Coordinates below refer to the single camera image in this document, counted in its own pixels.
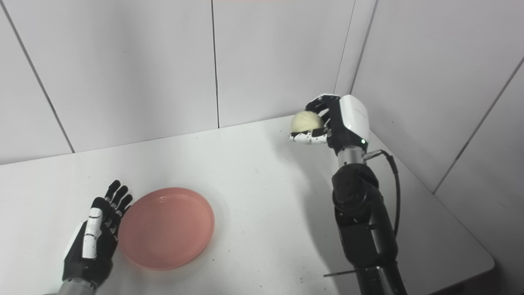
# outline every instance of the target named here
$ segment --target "panel seam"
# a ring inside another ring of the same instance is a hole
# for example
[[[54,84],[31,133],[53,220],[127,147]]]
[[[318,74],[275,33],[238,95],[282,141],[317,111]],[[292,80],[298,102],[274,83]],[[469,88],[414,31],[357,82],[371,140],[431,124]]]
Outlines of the panel seam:
[[[215,8],[211,0],[211,24],[213,28],[213,58],[215,63],[215,95],[216,95],[216,125],[220,128],[220,110],[219,110],[219,79],[216,71],[216,41],[215,41]]]
[[[336,84],[338,83],[339,81],[339,76],[340,76],[340,70],[342,68],[342,61],[344,60],[344,54],[346,52],[346,44],[347,44],[347,39],[350,35],[350,28],[351,28],[351,21],[353,20],[353,14],[355,13],[355,4],[357,3],[358,0],[355,0],[353,2],[353,8],[351,9],[351,16],[350,16],[350,24],[347,26],[347,32],[346,32],[346,41],[344,42],[344,47],[342,48],[342,55],[340,57],[340,64],[339,64],[339,71],[337,72],[336,74],[336,79],[335,79],[335,87],[333,88],[333,93],[335,93],[335,90],[336,90]]]
[[[375,0],[375,6],[373,6],[373,12],[371,13],[371,18],[369,19],[369,25],[367,26],[366,37],[364,37],[364,43],[362,44],[361,54],[358,57],[357,67],[355,69],[355,75],[353,75],[353,82],[351,83],[350,94],[353,92],[353,87],[355,86],[355,82],[357,80],[358,69],[360,68],[362,57],[364,56],[364,50],[366,49],[367,38],[369,37],[369,32],[371,31],[373,20],[375,19],[375,12],[377,11],[378,1],[379,0]]]
[[[462,153],[464,153],[464,151],[466,150],[467,146],[470,144],[471,142],[471,139],[473,139],[473,137],[475,136],[475,134],[477,133],[478,129],[481,127],[481,125],[484,123],[484,121],[486,120],[486,118],[488,117],[489,113],[492,111],[493,107],[495,106],[495,104],[497,103],[497,101],[500,99],[500,97],[502,96],[502,94],[504,93],[504,91],[506,90],[506,88],[508,87],[508,85],[511,83],[511,81],[513,80],[513,77],[517,74],[518,70],[520,69],[520,66],[522,66],[522,63],[524,62],[524,56],[522,57],[522,59],[520,59],[520,62],[517,64],[516,68],[513,70],[513,72],[511,73],[511,75],[509,76],[509,79],[506,81],[506,83],[504,84],[504,86],[502,87],[501,91],[499,92],[499,94],[497,95],[497,97],[495,98],[495,100],[491,103],[491,105],[489,106],[488,110],[486,111],[486,113],[484,114],[484,116],[482,117],[481,121],[477,124],[477,127],[475,128],[475,130],[473,130],[473,133],[470,135],[470,137],[467,139],[466,143],[464,144],[464,146],[461,148],[461,150],[458,152],[458,155],[457,157],[455,157],[455,159],[453,160],[453,163],[451,163],[451,166],[448,168],[448,170],[446,171],[446,173],[444,174],[444,176],[442,177],[442,179],[440,179],[438,185],[436,186],[435,190],[433,191],[433,194],[436,193],[436,191],[439,189],[440,185],[444,182],[444,180],[446,179],[447,175],[450,173],[451,169],[453,168],[453,166],[455,166],[455,163],[457,163],[457,160],[462,156]]]
[[[42,80],[40,79],[40,76],[38,75],[35,65],[31,61],[31,58],[29,57],[29,53],[27,52],[26,47],[24,46],[24,43],[22,42],[22,38],[20,37],[20,34],[18,33],[15,24],[13,23],[13,20],[11,19],[11,15],[7,11],[7,7],[5,6],[4,2],[0,0],[0,6],[2,6],[2,10],[4,11],[5,16],[7,17],[7,21],[11,25],[11,29],[13,29],[13,32],[15,33],[16,39],[18,40],[18,44],[20,44],[20,47],[22,48],[22,51],[24,52],[24,55],[27,59],[27,62],[29,63],[29,66],[31,67],[31,70],[33,74],[36,77],[36,80],[38,82],[38,85],[40,86],[40,89],[43,92],[43,95],[46,97],[47,103],[49,104],[49,107],[51,108],[51,111],[53,112],[54,118],[56,119],[58,126],[60,127],[60,130],[62,131],[62,134],[67,141],[67,144],[69,146],[69,149],[71,149],[72,153],[75,153],[73,145],[71,144],[71,141],[69,140],[69,137],[66,133],[66,130],[64,129],[64,126],[62,125],[62,122],[60,121],[60,118],[58,117],[57,111],[53,106],[53,103],[51,102],[51,99],[49,98],[49,95],[47,94],[47,91],[45,87],[43,86]]]

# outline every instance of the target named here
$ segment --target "robotic arm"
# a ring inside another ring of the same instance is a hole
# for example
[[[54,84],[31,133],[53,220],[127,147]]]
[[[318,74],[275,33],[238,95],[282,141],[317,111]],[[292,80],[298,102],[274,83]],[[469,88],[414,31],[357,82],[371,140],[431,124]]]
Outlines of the robotic arm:
[[[323,94],[305,110],[317,114],[327,110],[321,117],[324,127],[291,133],[290,139],[309,144],[326,142],[335,151],[340,167],[331,178],[335,220],[361,294],[406,295],[396,261],[396,230],[389,221],[378,180],[366,165],[367,160],[384,151],[367,153],[369,122],[365,106],[351,95]],[[386,156],[397,173],[392,156]]]

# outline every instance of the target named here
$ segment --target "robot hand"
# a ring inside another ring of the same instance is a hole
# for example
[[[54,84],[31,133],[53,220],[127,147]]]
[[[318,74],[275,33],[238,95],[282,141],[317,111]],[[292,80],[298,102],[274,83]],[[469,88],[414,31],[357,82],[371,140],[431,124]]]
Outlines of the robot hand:
[[[115,180],[105,197],[93,201],[89,218],[81,224],[65,257],[64,283],[58,294],[94,294],[109,277],[118,227],[133,200],[127,192],[127,186]]]
[[[367,110],[354,96],[324,93],[309,102],[305,110],[318,115],[322,113],[324,127],[292,132],[290,140],[306,144],[327,143],[336,155],[350,146],[360,148],[363,151],[361,157],[366,152],[369,140]]]

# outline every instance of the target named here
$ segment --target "white wall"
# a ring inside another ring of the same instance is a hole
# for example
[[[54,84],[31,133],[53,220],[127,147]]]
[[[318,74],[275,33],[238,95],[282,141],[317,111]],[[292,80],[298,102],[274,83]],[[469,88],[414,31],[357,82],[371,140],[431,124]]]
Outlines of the white wall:
[[[0,8],[0,164],[70,153]]]
[[[211,1],[4,3],[76,151],[217,127]]]
[[[521,67],[436,192],[494,256],[511,295],[524,292],[523,128]]]
[[[279,117],[320,93],[348,93],[374,4],[3,2],[76,151],[217,128],[219,116],[221,126]]]
[[[431,190],[524,53],[524,1],[379,1],[352,94]]]
[[[354,0],[215,1],[220,125],[293,114],[333,92],[353,6]]]

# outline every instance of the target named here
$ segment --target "white table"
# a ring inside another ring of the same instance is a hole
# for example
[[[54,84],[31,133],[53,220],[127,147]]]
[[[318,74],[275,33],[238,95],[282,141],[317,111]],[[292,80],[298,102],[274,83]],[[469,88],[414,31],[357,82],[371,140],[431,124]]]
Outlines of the white table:
[[[359,294],[333,217],[336,157],[326,145],[288,141],[291,117],[0,166],[0,292],[39,295],[60,286],[62,257],[92,199],[115,178],[136,196],[182,186],[205,196],[216,229],[207,249],[175,270],[132,266],[117,250],[99,295]],[[372,135],[370,150],[387,148]],[[402,189],[399,269],[410,295],[491,269],[486,250],[397,160]],[[395,185],[377,175],[393,218]]]

